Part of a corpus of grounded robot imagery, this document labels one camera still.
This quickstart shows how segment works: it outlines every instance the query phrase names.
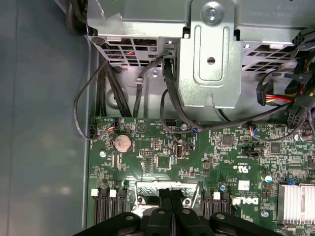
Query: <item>integrated circuit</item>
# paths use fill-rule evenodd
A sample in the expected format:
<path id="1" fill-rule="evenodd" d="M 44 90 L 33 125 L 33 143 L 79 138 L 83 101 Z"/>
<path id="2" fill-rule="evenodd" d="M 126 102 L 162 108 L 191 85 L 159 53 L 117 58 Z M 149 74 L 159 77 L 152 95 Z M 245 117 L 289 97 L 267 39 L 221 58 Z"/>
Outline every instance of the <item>integrated circuit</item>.
<path id="1" fill-rule="evenodd" d="M 232 146 L 233 136 L 232 135 L 222 135 L 222 145 Z"/>
<path id="2" fill-rule="evenodd" d="M 170 170 L 171 162 L 169 156 L 158 156 L 157 157 L 157 169 Z"/>
<path id="3" fill-rule="evenodd" d="M 281 143 L 271 143 L 270 153 L 280 154 L 281 153 Z"/>

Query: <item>chip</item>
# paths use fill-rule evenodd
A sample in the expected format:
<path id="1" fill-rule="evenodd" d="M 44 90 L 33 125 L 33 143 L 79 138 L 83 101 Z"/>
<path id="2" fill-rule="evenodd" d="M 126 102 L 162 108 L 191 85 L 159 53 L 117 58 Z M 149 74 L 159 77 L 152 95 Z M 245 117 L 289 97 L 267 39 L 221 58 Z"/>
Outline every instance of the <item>chip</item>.
<path id="1" fill-rule="evenodd" d="M 158 156 L 157 157 L 157 169 L 170 170 L 171 162 L 169 156 Z"/>
<path id="2" fill-rule="evenodd" d="M 270 152 L 275 154 L 280 154 L 281 152 L 281 143 L 271 143 Z"/>
<path id="3" fill-rule="evenodd" d="M 266 183 L 266 189 L 273 189 L 273 183 Z"/>
<path id="4" fill-rule="evenodd" d="M 232 146 L 232 144 L 233 144 L 233 137 L 232 137 L 232 135 L 223 135 L 222 136 L 222 145 Z"/>

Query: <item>metal bracket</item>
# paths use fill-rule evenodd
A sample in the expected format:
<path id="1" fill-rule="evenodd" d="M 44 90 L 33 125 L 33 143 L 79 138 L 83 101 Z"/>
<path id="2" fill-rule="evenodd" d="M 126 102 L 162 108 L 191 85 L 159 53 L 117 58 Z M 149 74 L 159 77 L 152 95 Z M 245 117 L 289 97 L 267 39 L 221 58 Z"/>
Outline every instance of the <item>metal bracket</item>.
<path id="1" fill-rule="evenodd" d="M 180 40 L 178 89 L 184 106 L 234 108 L 241 94 L 242 42 L 234 38 L 235 3 L 191 4 L 190 38 Z"/>

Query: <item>silver heatsink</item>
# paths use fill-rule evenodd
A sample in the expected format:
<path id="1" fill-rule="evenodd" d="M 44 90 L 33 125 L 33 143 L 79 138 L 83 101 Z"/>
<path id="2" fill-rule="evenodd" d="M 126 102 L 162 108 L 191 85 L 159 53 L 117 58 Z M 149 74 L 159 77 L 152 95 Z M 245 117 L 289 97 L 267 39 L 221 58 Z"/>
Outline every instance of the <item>silver heatsink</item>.
<path id="1" fill-rule="evenodd" d="M 277 220 L 284 224 L 315 224 L 315 186 L 279 185 Z"/>

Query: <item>motherboard connector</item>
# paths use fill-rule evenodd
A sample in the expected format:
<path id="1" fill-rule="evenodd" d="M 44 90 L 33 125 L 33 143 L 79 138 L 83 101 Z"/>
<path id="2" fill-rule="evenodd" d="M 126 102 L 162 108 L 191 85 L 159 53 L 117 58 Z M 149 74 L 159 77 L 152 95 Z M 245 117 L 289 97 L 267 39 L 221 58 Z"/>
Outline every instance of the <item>motherboard connector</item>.
<path id="1" fill-rule="evenodd" d="M 289 110 L 287 123 L 289 128 L 297 126 L 307 116 L 309 109 L 313 107 L 315 98 L 308 95 L 299 95 Z"/>

